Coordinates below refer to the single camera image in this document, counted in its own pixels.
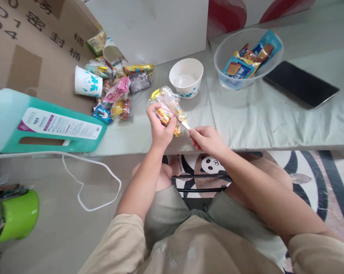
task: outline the product label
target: product label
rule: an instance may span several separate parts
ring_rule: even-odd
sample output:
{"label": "product label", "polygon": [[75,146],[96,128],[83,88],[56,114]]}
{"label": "product label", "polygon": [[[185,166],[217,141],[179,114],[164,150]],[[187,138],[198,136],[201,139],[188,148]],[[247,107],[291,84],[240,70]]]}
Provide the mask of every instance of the product label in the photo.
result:
{"label": "product label", "polygon": [[95,140],[102,126],[30,107],[26,110],[17,129]]}

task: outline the teal plastic jug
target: teal plastic jug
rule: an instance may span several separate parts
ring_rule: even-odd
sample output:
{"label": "teal plastic jug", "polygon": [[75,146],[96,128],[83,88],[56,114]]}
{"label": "teal plastic jug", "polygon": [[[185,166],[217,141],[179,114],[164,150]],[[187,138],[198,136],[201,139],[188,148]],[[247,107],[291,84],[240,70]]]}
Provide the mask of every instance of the teal plastic jug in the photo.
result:
{"label": "teal plastic jug", "polygon": [[92,152],[107,125],[12,89],[0,90],[0,153]]}

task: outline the smartphone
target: smartphone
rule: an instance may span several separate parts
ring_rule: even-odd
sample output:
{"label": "smartphone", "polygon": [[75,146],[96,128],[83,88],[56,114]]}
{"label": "smartphone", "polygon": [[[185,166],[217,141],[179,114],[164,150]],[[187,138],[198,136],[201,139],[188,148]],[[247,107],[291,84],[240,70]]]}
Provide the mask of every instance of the smartphone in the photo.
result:
{"label": "smartphone", "polygon": [[267,83],[316,108],[333,97],[339,89],[287,61],[263,77]]}

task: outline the beige shirt sleeve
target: beige shirt sleeve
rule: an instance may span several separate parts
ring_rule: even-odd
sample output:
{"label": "beige shirt sleeve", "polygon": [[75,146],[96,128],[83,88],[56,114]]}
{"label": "beige shirt sleeve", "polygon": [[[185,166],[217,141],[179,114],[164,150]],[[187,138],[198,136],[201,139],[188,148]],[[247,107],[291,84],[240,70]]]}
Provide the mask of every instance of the beige shirt sleeve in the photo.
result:
{"label": "beige shirt sleeve", "polygon": [[144,224],[138,215],[116,216],[79,274],[131,273],[147,253]]}
{"label": "beige shirt sleeve", "polygon": [[344,273],[344,243],[334,238],[301,234],[288,245],[295,274]]}

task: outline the blue floral paper cup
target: blue floral paper cup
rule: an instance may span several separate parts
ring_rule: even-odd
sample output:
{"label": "blue floral paper cup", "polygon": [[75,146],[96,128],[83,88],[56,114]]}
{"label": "blue floral paper cup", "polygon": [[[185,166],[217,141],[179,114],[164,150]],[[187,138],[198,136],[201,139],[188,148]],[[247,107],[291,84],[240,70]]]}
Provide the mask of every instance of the blue floral paper cup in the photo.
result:
{"label": "blue floral paper cup", "polygon": [[103,79],[101,77],[76,66],[76,76],[74,79],[76,94],[101,97],[102,81]]}

